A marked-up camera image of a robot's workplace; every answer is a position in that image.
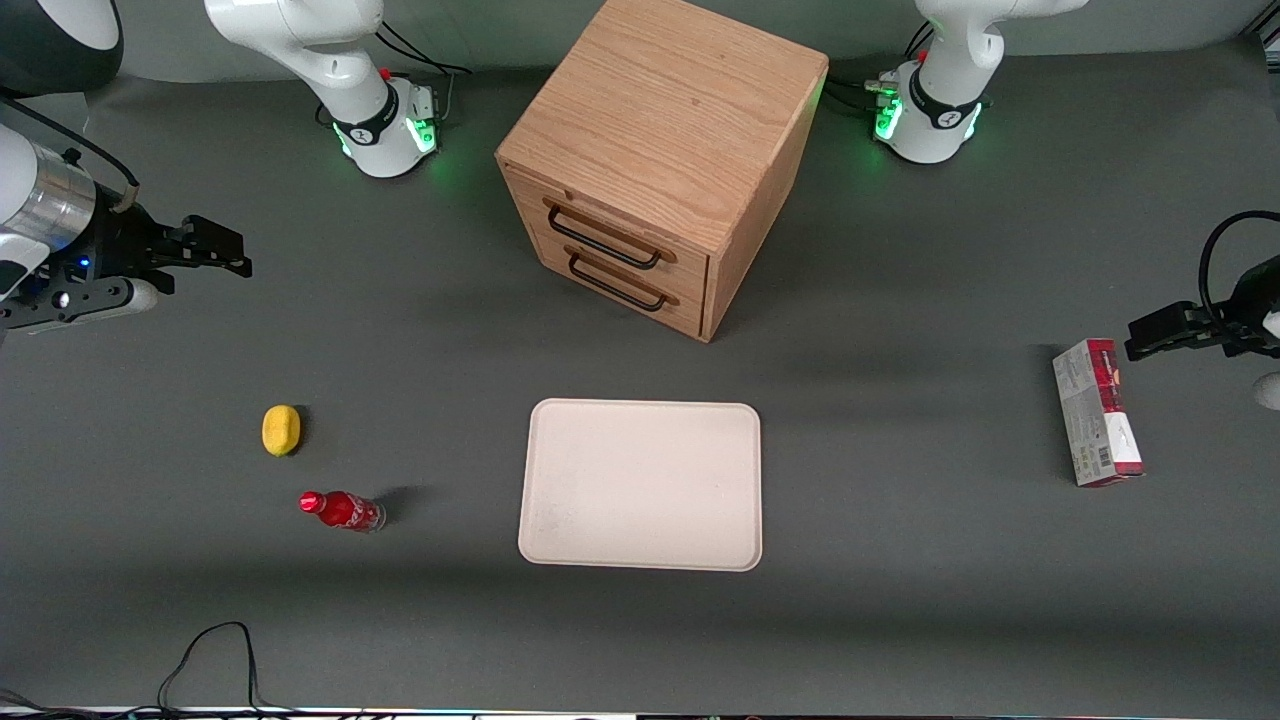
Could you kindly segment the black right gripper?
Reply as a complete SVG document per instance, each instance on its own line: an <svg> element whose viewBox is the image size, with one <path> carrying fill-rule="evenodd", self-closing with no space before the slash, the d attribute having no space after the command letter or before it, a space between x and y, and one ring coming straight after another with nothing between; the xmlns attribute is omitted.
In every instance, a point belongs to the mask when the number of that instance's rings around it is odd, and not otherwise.
<svg viewBox="0 0 1280 720"><path fill-rule="evenodd" d="M187 258L173 231L138 206L124 213L96 211L84 232L60 254L60 277L74 283L122 277L147 281L159 293L175 293L168 268L218 268L241 278L253 275L241 233L205 217L186 217L183 245L196 256Z"/></svg>

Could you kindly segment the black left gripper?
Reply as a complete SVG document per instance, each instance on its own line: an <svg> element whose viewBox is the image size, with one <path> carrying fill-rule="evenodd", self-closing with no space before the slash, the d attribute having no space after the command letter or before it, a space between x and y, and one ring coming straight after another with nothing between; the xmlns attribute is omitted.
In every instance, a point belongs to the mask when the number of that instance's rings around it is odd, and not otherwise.
<svg viewBox="0 0 1280 720"><path fill-rule="evenodd" d="M1172 350L1213 346L1220 346L1226 357L1279 356L1279 256L1252 266L1235 283L1231 295L1215 304L1210 299L1210 256L1204 255L1198 265L1198 292L1210 318L1210 331L1202 327L1198 305L1174 302L1129 323L1126 357L1138 363Z"/></svg>

